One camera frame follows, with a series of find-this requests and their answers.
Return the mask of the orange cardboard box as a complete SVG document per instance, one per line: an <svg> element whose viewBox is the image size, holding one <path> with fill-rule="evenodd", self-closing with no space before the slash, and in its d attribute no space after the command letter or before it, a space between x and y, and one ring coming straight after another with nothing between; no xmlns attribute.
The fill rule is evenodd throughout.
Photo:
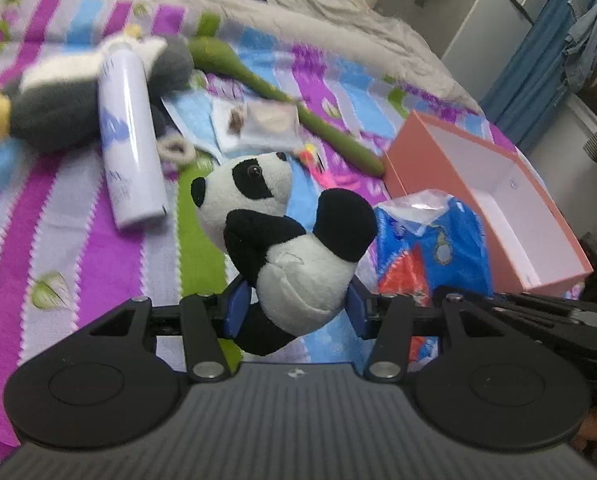
<svg viewBox="0 0 597 480"><path fill-rule="evenodd" d="M591 274L576 235L519 153L413 112L384 164L391 197L440 190L479 215L496 292L559 296Z"/></svg>

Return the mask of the blue plastic snack bag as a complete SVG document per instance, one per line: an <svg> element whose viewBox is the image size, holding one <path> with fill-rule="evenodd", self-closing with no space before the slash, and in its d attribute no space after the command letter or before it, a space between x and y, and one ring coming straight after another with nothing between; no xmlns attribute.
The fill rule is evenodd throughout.
<svg viewBox="0 0 597 480"><path fill-rule="evenodd" d="M436 288L492 293L481 218L446 192L425 190L374 207L376 238L356 275L373 294L411 295L428 307Z"/></svg>

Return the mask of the small panda plush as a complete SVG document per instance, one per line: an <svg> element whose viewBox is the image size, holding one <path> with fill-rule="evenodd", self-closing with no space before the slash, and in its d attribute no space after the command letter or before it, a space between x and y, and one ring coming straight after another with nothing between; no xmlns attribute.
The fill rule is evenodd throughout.
<svg viewBox="0 0 597 480"><path fill-rule="evenodd" d="M269 356L336 318L379 232L368 200L346 188L319 194L315 223L306 229L288 214L292 191L283 152L232 159L190 184L203 233L255 289L257 300L233 337L254 356Z"/></svg>

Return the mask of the white rope ring toy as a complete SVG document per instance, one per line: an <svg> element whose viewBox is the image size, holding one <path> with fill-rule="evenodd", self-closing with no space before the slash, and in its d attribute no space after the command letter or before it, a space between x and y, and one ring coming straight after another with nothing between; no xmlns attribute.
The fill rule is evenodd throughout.
<svg viewBox="0 0 597 480"><path fill-rule="evenodd" d="M195 163L194 145L182 134L171 132L156 141L156 151L163 165L186 168Z"/></svg>

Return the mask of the pink yellow feather keychain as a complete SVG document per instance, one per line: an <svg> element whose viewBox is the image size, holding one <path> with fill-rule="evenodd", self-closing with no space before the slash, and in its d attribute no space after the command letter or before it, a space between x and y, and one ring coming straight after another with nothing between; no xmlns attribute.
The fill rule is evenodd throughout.
<svg viewBox="0 0 597 480"><path fill-rule="evenodd" d="M319 184L320 188L337 188L335 179L327 171L327 168L325 168L315 145L307 143L296 151L295 155L301 166L309 172L312 179Z"/></svg>

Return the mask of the clear zip pouch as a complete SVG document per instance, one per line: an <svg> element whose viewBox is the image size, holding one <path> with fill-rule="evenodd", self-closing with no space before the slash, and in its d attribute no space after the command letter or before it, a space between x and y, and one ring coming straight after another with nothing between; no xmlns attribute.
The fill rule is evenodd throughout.
<svg viewBox="0 0 597 480"><path fill-rule="evenodd" d="M297 106L270 100L212 99L210 120L222 154L294 152L303 147Z"/></svg>

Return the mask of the blue face mask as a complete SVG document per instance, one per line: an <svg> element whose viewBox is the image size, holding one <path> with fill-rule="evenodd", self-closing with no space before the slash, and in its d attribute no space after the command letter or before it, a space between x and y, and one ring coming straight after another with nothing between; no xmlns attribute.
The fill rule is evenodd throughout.
<svg viewBox="0 0 597 480"><path fill-rule="evenodd" d="M222 164L225 156L218 148L216 133L210 119L212 97L203 89L176 91L162 97L172 122L195 148Z"/></svg>

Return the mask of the striped colourful bed sheet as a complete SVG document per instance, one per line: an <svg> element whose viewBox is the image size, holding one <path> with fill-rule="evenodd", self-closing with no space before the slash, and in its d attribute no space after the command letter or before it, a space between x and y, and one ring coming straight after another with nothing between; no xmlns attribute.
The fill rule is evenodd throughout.
<svg viewBox="0 0 597 480"><path fill-rule="evenodd" d="M175 6L156 0L20 0L0 10L0 462L18 445L2 393L14 368L125 299L155 304L219 292L233 270L195 218L190 184L228 160L213 99L248 100L243 82L194 61L194 39L221 42L256 79L305 107L319 129L382 153L415 110L509 150L423 49L409 70L374 37L252 0ZM116 50L142 63L157 110L192 162L161 159L137 138L122 99L93 104L91 140L78 92L94 96Z"/></svg>

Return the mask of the white lilac spray can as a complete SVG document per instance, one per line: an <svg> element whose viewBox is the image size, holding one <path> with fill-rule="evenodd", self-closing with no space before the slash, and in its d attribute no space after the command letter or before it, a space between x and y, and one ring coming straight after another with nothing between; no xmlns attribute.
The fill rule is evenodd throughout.
<svg viewBox="0 0 597 480"><path fill-rule="evenodd" d="M127 40L109 46L98 80L104 174L120 231L168 214L146 68Z"/></svg>

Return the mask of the blue curtain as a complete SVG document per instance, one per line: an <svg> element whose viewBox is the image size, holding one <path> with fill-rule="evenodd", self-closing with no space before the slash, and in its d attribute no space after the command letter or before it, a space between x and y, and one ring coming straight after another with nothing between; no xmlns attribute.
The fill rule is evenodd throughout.
<svg viewBox="0 0 597 480"><path fill-rule="evenodd" d="M481 108L517 148L528 151L571 93L562 51L571 25L597 0L548 0Z"/></svg>

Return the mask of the grey white penguin plush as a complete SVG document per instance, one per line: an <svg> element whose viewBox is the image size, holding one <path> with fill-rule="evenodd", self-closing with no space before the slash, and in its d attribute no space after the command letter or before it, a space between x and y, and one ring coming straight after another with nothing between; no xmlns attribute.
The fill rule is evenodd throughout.
<svg viewBox="0 0 597 480"><path fill-rule="evenodd" d="M164 136L162 97L187 87L192 54L179 37L146 36L140 26L129 25L93 50L44 58L1 87L0 142L16 139L39 153L54 153L100 136L99 74L105 55L120 46L131 47L143 64L155 136Z"/></svg>

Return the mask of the hanging denim shirt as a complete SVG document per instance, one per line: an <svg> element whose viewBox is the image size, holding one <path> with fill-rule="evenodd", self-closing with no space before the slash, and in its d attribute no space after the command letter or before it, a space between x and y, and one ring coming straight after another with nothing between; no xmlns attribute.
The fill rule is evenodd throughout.
<svg viewBox="0 0 597 480"><path fill-rule="evenodd" d="M564 81L571 93L585 85L597 64L597 2L568 29L562 51Z"/></svg>

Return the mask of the grey wardrobe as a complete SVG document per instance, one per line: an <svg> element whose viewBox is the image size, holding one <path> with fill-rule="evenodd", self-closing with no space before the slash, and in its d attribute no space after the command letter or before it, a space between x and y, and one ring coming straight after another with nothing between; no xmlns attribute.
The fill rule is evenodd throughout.
<svg viewBox="0 0 597 480"><path fill-rule="evenodd" d="M377 0L408 23L476 101L484 99L548 0Z"/></svg>

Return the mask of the green plush massage stick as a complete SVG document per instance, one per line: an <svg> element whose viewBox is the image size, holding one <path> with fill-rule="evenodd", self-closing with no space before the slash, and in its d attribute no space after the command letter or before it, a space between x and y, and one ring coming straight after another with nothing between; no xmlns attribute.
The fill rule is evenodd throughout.
<svg viewBox="0 0 597 480"><path fill-rule="evenodd" d="M299 122L314 136L329 143L333 150L350 165L355 166L370 177L382 178L385 166L382 159L357 142L352 136L331 126L324 119L293 100L286 93L269 84L247 68L236 55L236 52L220 39L215 37L198 37L188 41L188 49L194 65L203 72L212 73L240 81L264 99L292 103L297 106Z"/></svg>

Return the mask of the grey duvet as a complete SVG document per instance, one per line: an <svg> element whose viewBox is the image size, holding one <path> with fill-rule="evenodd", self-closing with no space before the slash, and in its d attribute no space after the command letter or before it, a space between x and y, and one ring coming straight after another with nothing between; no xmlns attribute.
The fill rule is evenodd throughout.
<svg viewBox="0 0 597 480"><path fill-rule="evenodd" d="M218 13L284 41L310 44L437 98L483 113L425 39L399 18L364 0L129 0Z"/></svg>

